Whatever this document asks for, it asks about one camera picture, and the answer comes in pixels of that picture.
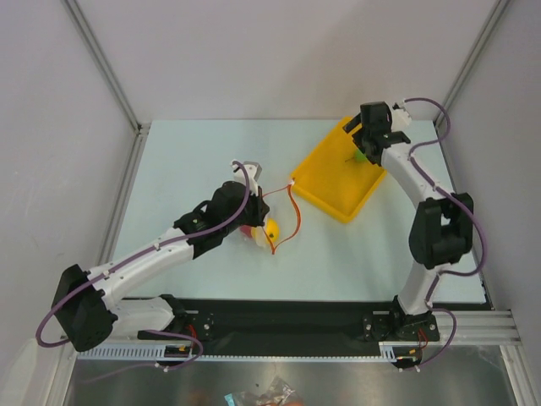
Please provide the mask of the green toy cucumber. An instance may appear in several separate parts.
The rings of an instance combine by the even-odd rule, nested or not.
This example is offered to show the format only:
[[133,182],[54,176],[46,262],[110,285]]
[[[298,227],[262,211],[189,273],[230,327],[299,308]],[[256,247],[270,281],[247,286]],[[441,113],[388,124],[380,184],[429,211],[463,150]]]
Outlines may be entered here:
[[345,162],[367,162],[369,159],[360,151],[356,150],[349,158],[345,160]]

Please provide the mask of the red toy tomato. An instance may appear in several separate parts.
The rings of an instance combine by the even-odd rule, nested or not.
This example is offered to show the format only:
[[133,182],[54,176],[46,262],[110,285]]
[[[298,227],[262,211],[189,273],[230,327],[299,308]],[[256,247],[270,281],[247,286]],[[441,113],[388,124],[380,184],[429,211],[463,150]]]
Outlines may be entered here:
[[245,237],[247,237],[248,239],[253,238],[253,235],[252,235],[252,227],[250,227],[250,226],[241,226],[238,230],[239,230]]

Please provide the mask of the yellow toy orange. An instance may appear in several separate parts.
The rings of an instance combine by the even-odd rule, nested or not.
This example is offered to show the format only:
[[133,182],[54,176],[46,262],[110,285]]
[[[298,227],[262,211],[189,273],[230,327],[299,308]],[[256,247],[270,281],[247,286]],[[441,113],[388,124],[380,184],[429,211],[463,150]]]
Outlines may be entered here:
[[280,234],[280,228],[277,224],[277,222],[271,218],[268,217],[266,219],[265,227],[264,227],[264,235],[266,239],[269,239],[273,244],[277,242]]

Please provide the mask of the clear zip top bag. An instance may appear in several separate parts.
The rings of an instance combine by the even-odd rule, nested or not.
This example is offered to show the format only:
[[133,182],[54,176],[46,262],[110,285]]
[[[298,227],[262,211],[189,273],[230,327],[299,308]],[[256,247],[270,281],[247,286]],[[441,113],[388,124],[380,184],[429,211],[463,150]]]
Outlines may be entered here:
[[294,239],[299,233],[302,227],[302,213],[298,203],[292,194],[293,186],[295,185],[295,179],[292,178],[286,186],[272,190],[263,194],[263,196],[273,195],[278,192],[286,191],[288,199],[292,205],[292,208],[296,216],[296,225],[292,233],[286,237],[281,236],[280,227],[277,221],[269,216],[266,216],[263,226],[251,227],[251,226],[241,226],[239,232],[244,239],[252,241],[261,249],[269,250],[272,255],[274,255],[278,248],[285,244],[286,242]]

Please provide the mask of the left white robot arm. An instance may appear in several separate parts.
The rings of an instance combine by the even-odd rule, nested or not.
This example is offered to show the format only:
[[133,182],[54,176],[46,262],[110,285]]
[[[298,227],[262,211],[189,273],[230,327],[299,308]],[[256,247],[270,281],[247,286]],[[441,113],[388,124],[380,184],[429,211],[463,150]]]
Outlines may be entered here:
[[79,352],[97,347],[120,325],[117,305],[159,272],[193,261],[219,247],[241,227],[263,227],[270,208],[253,181],[228,181],[156,241],[119,261],[84,271],[67,268],[60,277],[49,316]]

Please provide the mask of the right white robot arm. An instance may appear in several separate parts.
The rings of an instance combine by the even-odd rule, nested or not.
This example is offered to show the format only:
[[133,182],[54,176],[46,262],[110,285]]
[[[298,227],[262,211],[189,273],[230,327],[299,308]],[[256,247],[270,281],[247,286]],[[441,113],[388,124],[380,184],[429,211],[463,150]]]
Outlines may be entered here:
[[370,163],[398,182],[416,210],[408,236],[412,270],[388,316],[364,322],[368,340],[413,341],[434,327],[431,304],[440,279],[473,246],[471,196],[440,187],[417,162],[417,146],[405,133],[410,123],[404,107],[376,101],[362,104],[342,127]]

